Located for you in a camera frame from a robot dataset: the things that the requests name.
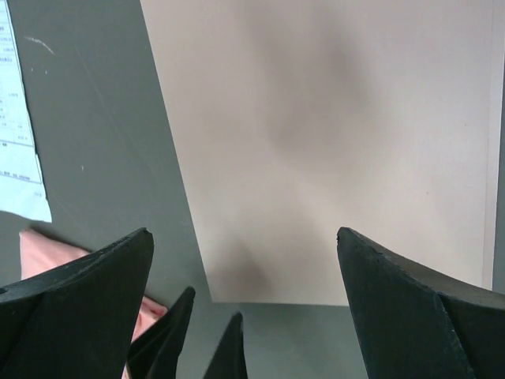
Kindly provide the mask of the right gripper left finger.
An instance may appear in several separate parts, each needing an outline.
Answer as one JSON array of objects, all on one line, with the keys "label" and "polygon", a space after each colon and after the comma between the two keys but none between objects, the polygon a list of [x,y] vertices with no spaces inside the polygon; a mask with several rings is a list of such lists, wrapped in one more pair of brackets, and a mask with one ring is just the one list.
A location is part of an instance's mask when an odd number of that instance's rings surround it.
[{"label": "right gripper left finger", "polygon": [[138,229],[1,289],[3,378],[120,378],[144,296],[153,237]]}]

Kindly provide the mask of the beige paper folder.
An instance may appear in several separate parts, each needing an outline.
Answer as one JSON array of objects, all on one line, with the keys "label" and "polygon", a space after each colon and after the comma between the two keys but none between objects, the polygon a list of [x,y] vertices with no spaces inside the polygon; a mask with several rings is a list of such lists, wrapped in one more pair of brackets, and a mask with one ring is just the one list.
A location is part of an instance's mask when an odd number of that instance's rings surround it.
[{"label": "beige paper folder", "polygon": [[141,8],[213,301],[344,306],[341,227],[491,287],[503,2]]}]

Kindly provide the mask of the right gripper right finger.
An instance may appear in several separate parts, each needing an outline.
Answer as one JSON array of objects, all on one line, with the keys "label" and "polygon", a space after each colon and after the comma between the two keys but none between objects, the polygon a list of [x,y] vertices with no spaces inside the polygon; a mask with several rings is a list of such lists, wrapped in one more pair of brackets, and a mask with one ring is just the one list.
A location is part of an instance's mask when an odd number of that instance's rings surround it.
[{"label": "right gripper right finger", "polygon": [[504,296],[393,253],[348,227],[337,252],[370,378],[502,378]]}]

